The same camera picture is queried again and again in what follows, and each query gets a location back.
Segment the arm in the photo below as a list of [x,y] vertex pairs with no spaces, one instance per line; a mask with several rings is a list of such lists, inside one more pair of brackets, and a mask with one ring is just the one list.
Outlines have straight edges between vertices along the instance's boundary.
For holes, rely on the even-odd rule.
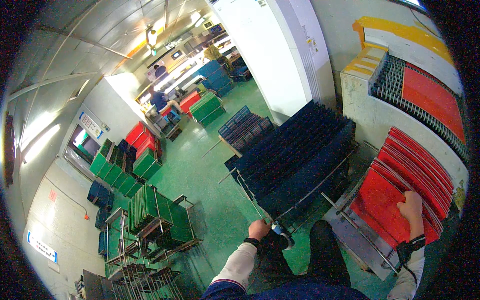
[[[423,220],[421,216],[422,199],[415,192],[406,192],[405,199],[405,203],[399,202],[397,203],[397,207],[400,209],[402,216],[410,223],[410,240],[413,240],[423,234]],[[412,252],[410,260],[407,263],[407,267],[417,278],[417,284],[415,284],[413,275],[406,268],[402,267],[398,273],[395,286],[387,296],[388,300],[413,299],[420,285],[423,273],[423,263],[425,262],[424,252],[425,247]]]
[[[270,230],[271,225],[263,220],[254,221],[249,238],[260,241]],[[247,294],[248,276],[253,270],[257,248],[251,243],[243,243],[227,259],[227,263],[215,276],[200,299],[225,299],[226,297]]]

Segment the leg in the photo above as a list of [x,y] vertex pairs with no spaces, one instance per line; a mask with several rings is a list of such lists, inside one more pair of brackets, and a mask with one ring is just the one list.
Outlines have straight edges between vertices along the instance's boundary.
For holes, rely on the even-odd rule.
[[322,276],[333,285],[350,286],[350,275],[335,240],[332,226],[317,221],[310,231],[310,264],[308,276]]
[[174,100],[168,101],[168,102],[167,102],[167,105],[165,105],[165,107],[160,110],[160,113],[163,113],[165,110],[167,110],[167,109],[168,109],[169,107],[171,107],[171,106],[174,106],[176,109],[178,109],[178,111],[179,111],[180,113],[182,113],[182,114],[185,113],[185,112],[183,111],[183,109],[181,109],[180,105],[179,105],[176,101],[174,101]]
[[257,256],[257,266],[250,275],[253,292],[277,288],[296,278],[282,253],[287,247],[287,239],[273,230],[264,237]]

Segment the warning sign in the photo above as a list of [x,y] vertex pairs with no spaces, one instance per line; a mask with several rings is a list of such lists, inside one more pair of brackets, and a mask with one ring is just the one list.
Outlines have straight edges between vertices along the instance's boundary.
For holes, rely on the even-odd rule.
[[54,190],[50,190],[50,194],[48,194],[48,198],[53,202],[55,202],[55,200],[57,199],[57,192]]

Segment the person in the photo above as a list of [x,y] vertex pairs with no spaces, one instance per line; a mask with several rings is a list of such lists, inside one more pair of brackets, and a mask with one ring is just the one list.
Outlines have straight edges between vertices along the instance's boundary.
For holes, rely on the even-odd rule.
[[165,78],[167,78],[168,76],[168,72],[167,72],[167,67],[166,66],[159,66],[159,65],[155,65],[153,66],[153,68],[155,69],[155,77],[159,80],[159,81],[162,81],[164,80]]
[[[168,77],[167,68],[164,65],[159,66],[156,64],[153,66],[153,68],[155,69],[155,77],[156,77],[157,83],[163,81],[165,78]],[[172,78],[169,81],[167,81],[167,83],[169,85],[173,85],[175,84],[175,79]],[[175,90],[174,93],[177,95],[177,98],[180,98],[180,96],[185,95],[187,92],[179,88],[178,91]]]
[[[410,223],[410,259],[398,273],[388,294],[389,300],[415,296],[423,272],[424,241],[422,199],[415,192],[406,192],[405,202],[397,203],[401,215]],[[306,275],[295,276],[285,260],[282,249],[292,244],[285,233],[275,233],[264,220],[254,221],[248,228],[249,237],[227,259],[220,273],[213,278],[202,300],[217,299],[368,299],[350,287],[350,276],[328,222],[317,221],[310,231],[310,264]],[[257,275],[253,285],[264,291],[247,295],[249,274],[258,255]]]
[[167,110],[172,106],[174,106],[181,114],[185,113],[176,101],[174,100],[168,101],[167,98],[165,97],[165,93],[161,91],[156,92],[153,89],[153,86],[150,86],[148,88],[148,92],[152,95],[150,97],[150,104],[156,106],[157,112],[159,114],[162,114],[165,110]]
[[215,47],[215,45],[208,45],[207,43],[202,43],[202,48],[204,50],[204,57],[202,58],[202,62],[204,62],[205,59],[216,60],[221,66],[223,66],[227,73],[233,71],[233,67],[228,61],[228,58],[223,56],[222,53],[218,51],[218,48]]

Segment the wrist strap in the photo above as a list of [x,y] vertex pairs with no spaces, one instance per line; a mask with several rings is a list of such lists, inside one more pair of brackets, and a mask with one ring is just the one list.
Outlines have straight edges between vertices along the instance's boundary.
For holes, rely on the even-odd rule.
[[250,243],[253,246],[255,246],[255,248],[257,248],[257,249],[260,246],[260,241],[257,240],[257,239],[254,239],[254,238],[246,238],[246,239],[243,240],[243,242],[244,243]]
[[415,276],[415,273],[413,273],[412,270],[410,270],[407,267],[407,263],[409,262],[409,260],[412,256],[412,253],[414,251],[420,249],[423,246],[425,246],[425,235],[424,234],[420,235],[419,237],[416,237],[416,238],[412,239],[408,243],[403,241],[400,244],[398,244],[397,247],[396,247],[396,252],[398,254],[398,259],[400,261],[400,267],[398,268],[398,271],[400,272],[400,269],[402,268],[402,266],[405,267],[405,269],[412,274],[413,279],[415,280],[415,285],[417,285],[417,277]]

